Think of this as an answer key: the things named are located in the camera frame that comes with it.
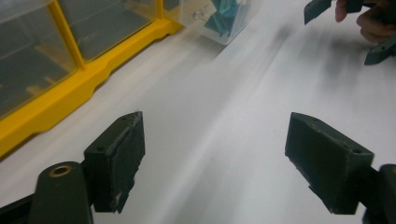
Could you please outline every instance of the screw hole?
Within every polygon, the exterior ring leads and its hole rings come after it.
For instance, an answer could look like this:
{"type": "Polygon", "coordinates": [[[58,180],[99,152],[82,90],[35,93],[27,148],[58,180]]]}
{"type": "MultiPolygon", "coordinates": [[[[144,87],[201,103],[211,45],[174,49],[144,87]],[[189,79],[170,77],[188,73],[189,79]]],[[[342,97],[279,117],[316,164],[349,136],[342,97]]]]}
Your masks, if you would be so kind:
{"type": "Polygon", "coordinates": [[[352,152],[355,153],[355,154],[361,154],[361,150],[360,149],[356,149],[356,148],[353,149],[352,152]]]}
{"type": "Polygon", "coordinates": [[[72,171],[72,167],[69,165],[58,166],[49,172],[49,176],[59,177],[69,174],[70,171],[72,171]]]}

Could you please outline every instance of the human hand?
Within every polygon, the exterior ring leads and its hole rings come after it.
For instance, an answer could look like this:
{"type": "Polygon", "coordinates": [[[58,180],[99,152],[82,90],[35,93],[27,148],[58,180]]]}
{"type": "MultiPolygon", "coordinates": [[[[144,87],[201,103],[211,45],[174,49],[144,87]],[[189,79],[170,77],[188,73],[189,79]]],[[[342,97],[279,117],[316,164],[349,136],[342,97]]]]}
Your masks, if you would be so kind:
{"type": "Polygon", "coordinates": [[[370,42],[384,42],[396,35],[396,24],[382,22],[388,3],[388,1],[378,2],[376,6],[362,13],[357,19],[357,24],[361,27],[361,35],[370,42]]]}
{"type": "MultiPolygon", "coordinates": [[[[347,16],[347,0],[337,0],[335,20],[343,21],[347,16]]],[[[382,17],[389,6],[389,0],[366,0],[364,3],[374,3],[375,6],[362,13],[357,24],[361,27],[361,35],[370,42],[383,42],[396,35],[396,24],[385,24],[382,17]]]]}
{"type": "Polygon", "coordinates": [[[335,4],[335,20],[337,22],[343,21],[347,16],[347,0],[337,0],[335,4]]]}

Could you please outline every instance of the clear plastic container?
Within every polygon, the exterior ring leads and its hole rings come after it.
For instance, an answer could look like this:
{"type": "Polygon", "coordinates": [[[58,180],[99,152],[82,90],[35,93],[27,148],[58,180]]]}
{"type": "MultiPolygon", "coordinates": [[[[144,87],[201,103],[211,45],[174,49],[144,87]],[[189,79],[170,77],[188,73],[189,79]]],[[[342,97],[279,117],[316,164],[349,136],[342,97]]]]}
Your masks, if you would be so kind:
{"type": "Polygon", "coordinates": [[[74,72],[45,0],[0,0],[0,119],[74,72]]]}
{"type": "Polygon", "coordinates": [[[178,22],[180,0],[163,0],[163,12],[167,18],[178,22]]]}
{"type": "Polygon", "coordinates": [[[229,44],[257,13],[262,0],[180,0],[180,22],[229,44]]]}
{"type": "Polygon", "coordinates": [[[59,0],[82,57],[93,60],[154,21],[154,0],[59,0]]]}

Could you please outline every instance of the black tool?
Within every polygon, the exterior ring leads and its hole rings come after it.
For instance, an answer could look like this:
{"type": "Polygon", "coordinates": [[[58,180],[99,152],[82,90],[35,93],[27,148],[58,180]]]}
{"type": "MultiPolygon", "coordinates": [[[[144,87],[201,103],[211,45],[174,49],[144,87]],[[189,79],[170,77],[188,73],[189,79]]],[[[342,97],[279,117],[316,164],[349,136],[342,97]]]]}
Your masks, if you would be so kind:
{"type": "MultiPolygon", "coordinates": [[[[308,24],[332,6],[332,0],[313,0],[304,8],[304,23],[308,24]]],[[[346,13],[360,12],[363,0],[346,0],[346,13]]]]}
{"type": "Polygon", "coordinates": [[[292,113],[286,156],[328,210],[353,215],[367,210],[363,223],[396,223],[396,165],[371,167],[374,153],[323,121],[292,113]]]}
{"type": "Polygon", "coordinates": [[[96,212],[122,211],[145,155],[141,112],[120,117],[85,151],[82,163],[44,170],[35,193],[0,209],[2,224],[90,224],[96,212]]]}
{"type": "MultiPolygon", "coordinates": [[[[389,7],[382,18],[384,23],[395,23],[396,24],[396,0],[389,1],[389,7]]],[[[364,61],[365,65],[372,65],[381,63],[389,56],[396,55],[396,35],[391,39],[377,45],[375,48],[371,49],[366,56],[364,61]]]]}

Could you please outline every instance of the white surface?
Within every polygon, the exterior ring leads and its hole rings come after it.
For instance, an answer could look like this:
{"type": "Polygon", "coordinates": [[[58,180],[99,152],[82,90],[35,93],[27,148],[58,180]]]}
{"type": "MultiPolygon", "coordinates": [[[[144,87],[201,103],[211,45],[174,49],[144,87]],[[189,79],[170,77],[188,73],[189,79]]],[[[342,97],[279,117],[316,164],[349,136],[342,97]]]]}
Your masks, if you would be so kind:
{"type": "Polygon", "coordinates": [[[329,214],[284,156],[290,112],[317,117],[396,162],[396,63],[363,66],[369,47],[333,8],[304,26],[307,2],[271,0],[227,47],[189,30],[153,44],[50,132],[0,163],[0,205],[142,110],[147,155],[120,215],[95,223],[361,223],[329,214]]]}

